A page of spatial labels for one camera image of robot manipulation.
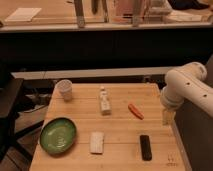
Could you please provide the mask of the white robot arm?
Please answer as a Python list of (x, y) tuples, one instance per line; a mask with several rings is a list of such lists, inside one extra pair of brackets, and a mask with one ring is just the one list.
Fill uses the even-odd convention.
[(164, 125), (172, 123), (185, 99), (213, 118), (213, 88), (204, 83), (206, 78), (207, 69), (200, 62), (174, 67), (166, 73), (166, 86), (160, 92)]

